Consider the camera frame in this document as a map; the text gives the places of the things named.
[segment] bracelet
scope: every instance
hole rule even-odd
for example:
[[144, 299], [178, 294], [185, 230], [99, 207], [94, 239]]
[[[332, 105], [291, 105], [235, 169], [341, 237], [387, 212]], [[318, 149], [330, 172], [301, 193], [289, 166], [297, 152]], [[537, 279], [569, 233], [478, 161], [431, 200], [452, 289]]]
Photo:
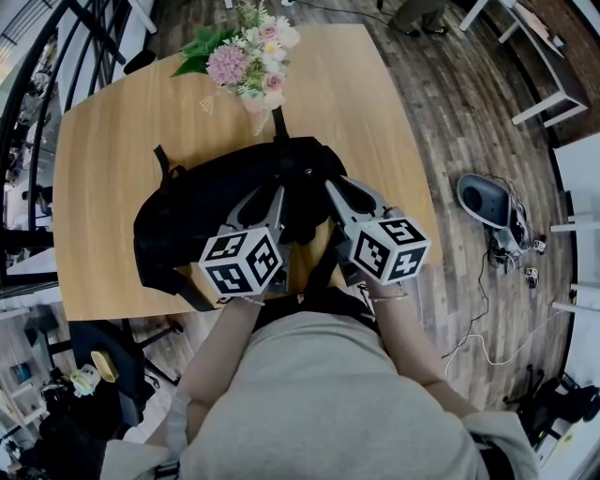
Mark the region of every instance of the bracelet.
[[241, 296], [240, 298], [246, 300], [251, 304], [260, 305], [261, 307], [264, 307], [264, 302], [261, 302], [260, 300], [254, 300], [254, 298], [250, 298], [249, 296]]
[[371, 302], [373, 302], [374, 304], [377, 304], [379, 302], [386, 302], [387, 300], [402, 300], [404, 298], [406, 298], [407, 295], [406, 293], [404, 293], [403, 295], [397, 295], [397, 296], [385, 296], [385, 297], [380, 297], [380, 298], [371, 298]]

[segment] wooden table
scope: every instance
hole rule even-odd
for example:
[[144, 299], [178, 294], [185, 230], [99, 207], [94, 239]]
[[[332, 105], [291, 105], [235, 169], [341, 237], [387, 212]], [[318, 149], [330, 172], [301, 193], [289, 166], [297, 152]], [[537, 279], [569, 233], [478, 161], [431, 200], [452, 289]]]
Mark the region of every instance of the wooden table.
[[[292, 136], [314, 136], [342, 159], [350, 177], [381, 192], [416, 218], [433, 242], [428, 262], [442, 257], [423, 166], [395, 86], [363, 25], [305, 26], [292, 50], [283, 112]], [[69, 320], [147, 317], [191, 311], [180, 296], [142, 286], [133, 255], [133, 221], [157, 189], [161, 144], [187, 168], [261, 142], [233, 95], [215, 98], [213, 115], [199, 103], [216, 93], [201, 74], [171, 78], [177, 56], [139, 70], [68, 112], [60, 130], [54, 177], [54, 242]], [[330, 225], [295, 247], [292, 290], [301, 291]], [[197, 265], [191, 275], [215, 293]]]

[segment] floor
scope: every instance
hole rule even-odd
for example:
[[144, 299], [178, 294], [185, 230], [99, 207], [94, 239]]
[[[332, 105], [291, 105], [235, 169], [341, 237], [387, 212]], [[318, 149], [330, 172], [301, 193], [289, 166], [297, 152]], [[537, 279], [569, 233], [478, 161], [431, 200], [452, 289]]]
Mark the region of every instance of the floor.
[[[548, 26], [550, 32], [558, 33], [564, 38], [566, 56], [581, 80], [590, 101], [588, 111], [561, 122], [556, 127], [558, 138], [562, 143], [570, 143], [596, 133], [600, 129], [600, 82], [598, 81], [600, 77], [600, 37], [595, 32], [592, 33], [592, 27], [588, 26], [581, 18], [575, 2], [522, 0], [519, 3], [534, 11]], [[502, 29], [508, 26], [510, 17], [502, 11], [500, 6], [494, 9], [489, 8], [487, 11], [495, 21], [498, 21]], [[530, 74], [536, 84], [541, 84], [539, 80], [548, 77], [548, 70], [540, 66]], [[547, 85], [548, 89], [541, 89], [542, 98], [548, 97], [556, 90], [556, 86], [552, 82], [548, 82]]]
[[[377, 45], [411, 121], [443, 242], [443, 261], [426, 267], [418, 280], [422, 322], [440, 352], [451, 352], [470, 319], [486, 311], [478, 284], [482, 265], [481, 285], [489, 298], [489, 312], [474, 323], [472, 331], [485, 339], [492, 361], [509, 359], [525, 344], [514, 361], [493, 367], [479, 340], [470, 339], [448, 369], [451, 384], [475, 406], [501, 409], [505, 395], [522, 390], [528, 364], [555, 375], [563, 360], [569, 317], [560, 314], [551, 322], [546, 320], [553, 300], [567, 300], [573, 275], [569, 237], [553, 235], [544, 256], [530, 253], [523, 259], [523, 267], [533, 266], [540, 272], [538, 288], [530, 290], [523, 269], [505, 274], [487, 260], [482, 262], [487, 250], [482, 224], [458, 206], [454, 193], [464, 173], [498, 175], [514, 183], [537, 232], [548, 233], [550, 223], [566, 221], [546, 132], [537, 120], [519, 127], [510, 121], [533, 99], [491, 30], [477, 22], [466, 34], [460, 32], [464, 11], [454, 5], [444, 15], [450, 27], [447, 37], [413, 39], [362, 16], [299, 4], [282, 7], [279, 0], [266, 4], [273, 14], [285, 14], [295, 24], [363, 23]], [[371, 0], [329, 0], [326, 5], [386, 20]], [[388, 0], [385, 9], [391, 12], [398, 5], [398, 0]], [[157, 0], [153, 20], [158, 33], [150, 38], [149, 48], [165, 57], [191, 41], [197, 25], [232, 25], [235, 13], [225, 10], [222, 1]], [[185, 326], [184, 334], [167, 337], [147, 351], [152, 361], [177, 375], [215, 318], [188, 314], [135, 322], [134, 327], [136, 335], [144, 338], [168, 320]], [[527, 342], [534, 330], [535, 336]], [[145, 421], [130, 430], [127, 438], [141, 441], [147, 437], [166, 412], [169, 396], [170, 387], [161, 388], [146, 409]]]

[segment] white flower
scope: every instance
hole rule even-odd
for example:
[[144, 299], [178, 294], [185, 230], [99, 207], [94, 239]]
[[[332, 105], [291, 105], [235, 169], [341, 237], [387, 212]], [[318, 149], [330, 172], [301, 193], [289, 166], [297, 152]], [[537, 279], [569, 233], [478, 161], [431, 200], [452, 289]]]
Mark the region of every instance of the white flower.
[[245, 50], [246, 47], [248, 46], [248, 41], [243, 38], [243, 37], [235, 37], [232, 41], [233, 45], [235, 45], [237, 48]]
[[244, 36], [250, 43], [259, 43], [261, 41], [259, 34], [260, 32], [258, 26], [253, 26], [244, 32]]
[[262, 59], [262, 64], [264, 65], [264, 69], [269, 73], [279, 73], [282, 70], [281, 62], [273, 59]]
[[262, 52], [262, 60], [267, 63], [271, 60], [278, 60], [279, 62], [285, 58], [286, 51], [281, 48], [281, 44], [276, 41], [271, 41], [264, 44]]
[[276, 26], [277, 19], [275, 17], [273, 17], [272, 15], [267, 15], [266, 17], [264, 17], [261, 20], [262, 20], [261, 26], [266, 26], [266, 25]]
[[290, 28], [290, 21], [285, 17], [277, 17], [275, 21], [275, 27], [277, 30], [285, 30], [286, 28]]
[[277, 38], [283, 48], [290, 49], [300, 41], [300, 34], [293, 27], [277, 30]]
[[269, 92], [267, 94], [264, 94], [263, 101], [264, 107], [267, 110], [274, 110], [285, 103], [285, 97], [281, 93], [281, 90], [277, 90], [276, 92]]
[[261, 58], [263, 56], [263, 51], [259, 48], [253, 48], [250, 49], [247, 54], [252, 60], [256, 60], [257, 58]]

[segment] black cable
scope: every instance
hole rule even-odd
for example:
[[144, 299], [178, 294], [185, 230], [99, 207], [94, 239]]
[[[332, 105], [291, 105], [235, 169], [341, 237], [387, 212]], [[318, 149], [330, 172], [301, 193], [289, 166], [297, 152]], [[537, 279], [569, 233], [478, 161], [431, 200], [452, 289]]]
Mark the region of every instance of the black cable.
[[484, 318], [486, 315], [488, 315], [489, 298], [488, 298], [488, 295], [486, 294], [486, 290], [484, 289], [484, 286], [481, 284], [481, 277], [484, 275], [484, 267], [486, 266], [486, 256], [488, 254], [489, 254], [489, 249], [487, 250], [486, 253], [484, 253], [484, 256], [481, 258], [481, 272], [479, 272], [479, 279], [477, 279], [477, 282], [479, 283], [479, 288], [481, 289], [481, 293], [484, 295], [484, 298], [486, 299], [486, 311], [484, 311], [482, 314], [476, 316], [474, 319], [471, 319], [471, 321], [469, 322], [469, 328], [467, 329], [467, 334], [460, 339], [460, 342], [458, 343], [458, 345], [454, 349], [452, 349], [451, 352], [447, 353], [442, 358], [446, 358], [446, 357], [450, 356], [452, 353], [454, 353], [456, 350], [458, 350], [460, 347], [462, 347], [464, 345], [464, 343], [467, 341], [467, 338], [469, 338], [469, 335], [471, 334], [471, 330], [473, 330], [473, 324], [475, 322], [477, 322], [478, 320], [481, 320], [482, 318]]
[[504, 177], [494, 175], [492, 173], [487, 173], [484, 176], [493, 178], [494, 180], [502, 180], [504, 182], [504, 184], [506, 185], [506, 187], [508, 188], [508, 194], [515, 200], [515, 202], [517, 203], [517, 206], [520, 207], [521, 215], [523, 215], [523, 218], [525, 219], [525, 228], [527, 229], [527, 232], [529, 233], [529, 236], [530, 236], [530, 241], [531, 241], [530, 247], [531, 247], [533, 245], [533, 240], [538, 235], [537, 235], [537, 232], [530, 225], [529, 220], [525, 218], [526, 214], [523, 213], [523, 212], [526, 212], [525, 204], [520, 200], [519, 196], [517, 195], [517, 188], [515, 187], [515, 184], [513, 183], [512, 180], [506, 180]]
[[[383, 23], [385, 26], [389, 26], [390, 28], [396, 30], [396, 28], [394, 28], [392, 25], [388, 24], [387, 22], [384, 22], [382, 19], [380, 19], [378, 17], [375, 17], [374, 15], [369, 15], [368, 13], [365, 13], [365, 12], [362, 12], [362, 11], [342, 10], [340, 8], [330, 8], [330, 7], [319, 7], [317, 5], [312, 5], [309, 2], [304, 2], [302, 0], [293, 0], [293, 1], [294, 1], [294, 3], [298, 3], [298, 4], [302, 4], [302, 5], [307, 5], [309, 7], [313, 7], [313, 8], [316, 8], [318, 10], [339, 11], [339, 12], [342, 12], [342, 13], [353, 13], [354, 15], [363, 15], [364, 17], [369, 17], [370, 19], [376, 20], [377, 22]], [[387, 12], [384, 12], [382, 10], [380, 10], [380, 12], [383, 15], [387, 15], [389, 17], [393, 17], [394, 16], [391, 13], [387, 13]]]

